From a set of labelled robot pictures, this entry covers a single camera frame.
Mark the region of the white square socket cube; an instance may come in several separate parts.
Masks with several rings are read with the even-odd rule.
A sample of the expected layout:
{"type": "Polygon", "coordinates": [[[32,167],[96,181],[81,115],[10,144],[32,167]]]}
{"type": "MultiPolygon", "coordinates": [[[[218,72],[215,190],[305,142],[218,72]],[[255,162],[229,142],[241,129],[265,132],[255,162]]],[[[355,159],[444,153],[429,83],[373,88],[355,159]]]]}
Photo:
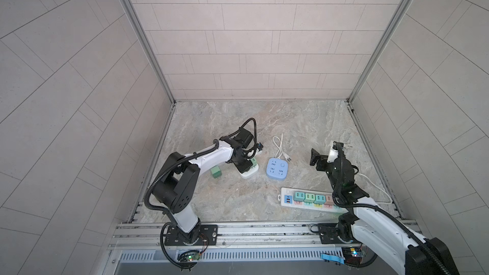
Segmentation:
{"type": "Polygon", "coordinates": [[[251,176],[255,175],[255,174],[258,172],[258,170],[259,170],[259,165],[258,165],[258,163],[257,163],[257,165],[255,165],[255,166],[253,166],[253,164],[252,164],[251,168],[250,168],[248,171],[246,171],[246,172],[244,172],[244,173],[241,173],[241,177],[242,177],[243,179],[248,179],[248,178],[250,178],[251,176]]]}

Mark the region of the green charger plug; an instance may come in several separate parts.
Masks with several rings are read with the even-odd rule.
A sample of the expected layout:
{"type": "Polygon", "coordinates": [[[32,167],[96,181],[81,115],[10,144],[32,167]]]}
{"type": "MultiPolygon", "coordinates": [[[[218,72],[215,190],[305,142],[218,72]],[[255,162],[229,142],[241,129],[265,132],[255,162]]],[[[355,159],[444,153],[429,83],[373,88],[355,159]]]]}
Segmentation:
{"type": "Polygon", "coordinates": [[[211,168],[211,175],[213,178],[219,178],[222,176],[222,170],[220,169],[219,166],[215,166],[213,168],[211,168]]]}
{"type": "Polygon", "coordinates": [[[316,195],[311,193],[305,193],[304,202],[305,203],[314,203],[316,201],[316,195]]]}

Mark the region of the white multicolour power strip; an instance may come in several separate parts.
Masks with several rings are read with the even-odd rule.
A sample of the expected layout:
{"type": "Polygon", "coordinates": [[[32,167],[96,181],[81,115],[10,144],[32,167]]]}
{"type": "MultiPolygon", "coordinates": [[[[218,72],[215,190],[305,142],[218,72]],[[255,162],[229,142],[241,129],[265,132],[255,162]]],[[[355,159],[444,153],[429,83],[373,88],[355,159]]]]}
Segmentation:
{"type": "Polygon", "coordinates": [[[321,212],[337,213],[337,214],[344,214],[347,212],[345,208],[340,208],[336,205],[329,206],[329,205],[316,205],[314,203],[311,204],[305,202],[295,202],[294,192],[304,192],[304,193],[311,193],[314,195],[319,194],[323,196],[332,196],[332,194],[329,192],[318,192],[314,190],[303,190],[298,188],[282,187],[280,195],[278,196],[281,206],[286,208],[297,208],[302,210],[321,211],[321,212]]]}

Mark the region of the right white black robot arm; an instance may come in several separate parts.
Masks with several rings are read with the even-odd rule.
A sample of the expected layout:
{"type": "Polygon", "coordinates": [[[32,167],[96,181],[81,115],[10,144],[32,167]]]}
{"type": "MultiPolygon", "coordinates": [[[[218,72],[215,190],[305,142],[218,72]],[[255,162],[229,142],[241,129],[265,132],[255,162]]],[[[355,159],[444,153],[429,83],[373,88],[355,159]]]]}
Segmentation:
{"type": "Polygon", "coordinates": [[[458,274],[442,240],[426,238],[405,226],[355,183],[359,168],[346,158],[343,147],[333,142],[328,155],[312,149],[309,163],[326,173],[332,202],[346,211],[338,218],[338,239],[367,246],[397,274],[458,274]]]}

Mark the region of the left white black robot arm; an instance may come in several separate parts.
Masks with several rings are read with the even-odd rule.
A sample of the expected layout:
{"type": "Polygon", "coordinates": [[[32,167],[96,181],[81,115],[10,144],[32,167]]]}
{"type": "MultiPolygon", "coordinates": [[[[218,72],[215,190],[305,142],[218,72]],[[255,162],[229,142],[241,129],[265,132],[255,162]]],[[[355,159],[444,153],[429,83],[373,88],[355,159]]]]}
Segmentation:
{"type": "Polygon", "coordinates": [[[200,226],[191,206],[200,175],[222,163],[234,164],[239,173],[245,173],[253,167],[252,158],[261,149],[257,133],[240,127],[213,140],[204,150],[185,155],[174,152],[149,184],[144,206],[165,214],[182,233],[189,234],[200,226]]]}

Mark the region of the blue square socket cube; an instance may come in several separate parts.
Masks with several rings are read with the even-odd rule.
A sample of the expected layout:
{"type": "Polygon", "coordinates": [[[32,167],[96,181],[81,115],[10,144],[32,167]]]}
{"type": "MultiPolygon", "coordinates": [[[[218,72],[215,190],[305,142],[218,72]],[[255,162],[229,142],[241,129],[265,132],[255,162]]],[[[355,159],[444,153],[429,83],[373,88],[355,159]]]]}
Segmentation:
{"type": "Polygon", "coordinates": [[[273,180],[284,180],[287,177],[289,163],[286,160],[270,158],[267,163],[266,174],[273,180]]]}

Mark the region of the right circuit board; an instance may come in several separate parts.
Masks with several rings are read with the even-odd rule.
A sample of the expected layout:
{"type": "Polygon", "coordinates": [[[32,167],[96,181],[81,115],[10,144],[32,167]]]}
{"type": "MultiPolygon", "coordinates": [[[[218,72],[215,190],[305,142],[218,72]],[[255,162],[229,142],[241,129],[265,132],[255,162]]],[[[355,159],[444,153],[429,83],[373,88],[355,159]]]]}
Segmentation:
{"type": "Polygon", "coordinates": [[[361,265],[365,260],[365,253],[361,247],[344,247],[341,248],[345,264],[361,265]]]}

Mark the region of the circuit board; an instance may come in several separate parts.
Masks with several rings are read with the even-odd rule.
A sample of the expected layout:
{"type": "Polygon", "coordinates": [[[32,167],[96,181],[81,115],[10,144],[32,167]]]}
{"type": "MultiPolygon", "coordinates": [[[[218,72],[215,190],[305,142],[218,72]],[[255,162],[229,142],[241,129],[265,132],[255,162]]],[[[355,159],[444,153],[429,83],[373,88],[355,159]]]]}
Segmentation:
{"type": "Polygon", "coordinates": [[[365,253],[361,247],[344,247],[341,248],[345,264],[361,265],[365,260],[365,253]]]}
{"type": "Polygon", "coordinates": [[[189,250],[179,254],[178,262],[180,263],[191,263],[197,262],[201,259],[202,251],[199,250],[189,250]]]}

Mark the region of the left circuit board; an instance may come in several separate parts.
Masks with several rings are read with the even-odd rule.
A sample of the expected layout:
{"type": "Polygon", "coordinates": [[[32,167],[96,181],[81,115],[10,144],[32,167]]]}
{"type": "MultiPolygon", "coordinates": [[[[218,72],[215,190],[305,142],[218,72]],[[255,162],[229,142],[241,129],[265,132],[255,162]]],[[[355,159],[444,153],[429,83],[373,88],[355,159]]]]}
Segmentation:
{"type": "Polygon", "coordinates": [[[201,259],[202,251],[199,250],[189,250],[179,254],[178,262],[180,263],[191,263],[197,262],[201,259]]]}

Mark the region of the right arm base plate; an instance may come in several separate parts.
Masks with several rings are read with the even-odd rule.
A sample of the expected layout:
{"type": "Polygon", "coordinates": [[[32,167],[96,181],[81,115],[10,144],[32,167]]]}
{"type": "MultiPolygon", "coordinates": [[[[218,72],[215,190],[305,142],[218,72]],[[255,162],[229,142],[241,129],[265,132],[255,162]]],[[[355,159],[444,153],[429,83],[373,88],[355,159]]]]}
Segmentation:
{"type": "Polygon", "coordinates": [[[322,244],[350,244],[355,241],[350,228],[343,224],[317,224],[316,228],[322,244]]]}

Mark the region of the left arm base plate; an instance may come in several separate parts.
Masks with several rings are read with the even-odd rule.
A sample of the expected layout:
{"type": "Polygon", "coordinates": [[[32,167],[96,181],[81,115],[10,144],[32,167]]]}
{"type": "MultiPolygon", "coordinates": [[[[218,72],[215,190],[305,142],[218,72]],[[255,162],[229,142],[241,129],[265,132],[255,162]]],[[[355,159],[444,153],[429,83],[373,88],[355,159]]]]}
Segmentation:
{"type": "Polygon", "coordinates": [[[217,234],[217,225],[197,224],[191,231],[184,232],[171,224],[162,230],[165,246],[214,246],[217,234]]]}

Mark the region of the aluminium mounting rail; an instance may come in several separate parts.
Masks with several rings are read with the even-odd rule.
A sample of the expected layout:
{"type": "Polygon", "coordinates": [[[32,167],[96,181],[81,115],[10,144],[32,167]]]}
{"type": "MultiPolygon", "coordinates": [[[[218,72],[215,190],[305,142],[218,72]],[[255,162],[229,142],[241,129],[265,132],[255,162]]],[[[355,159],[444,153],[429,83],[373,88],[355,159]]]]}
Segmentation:
{"type": "MultiPolygon", "coordinates": [[[[333,220],[285,222],[215,222],[216,245],[208,249],[234,248],[323,248],[358,246],[350,244],[322,244],[316,233],[317,224],[336,224],[333,220]]],[[[163,224],[135,223],[117,225],[108,248],[111,250],[153,250],[160,248],[163,224]]]]}

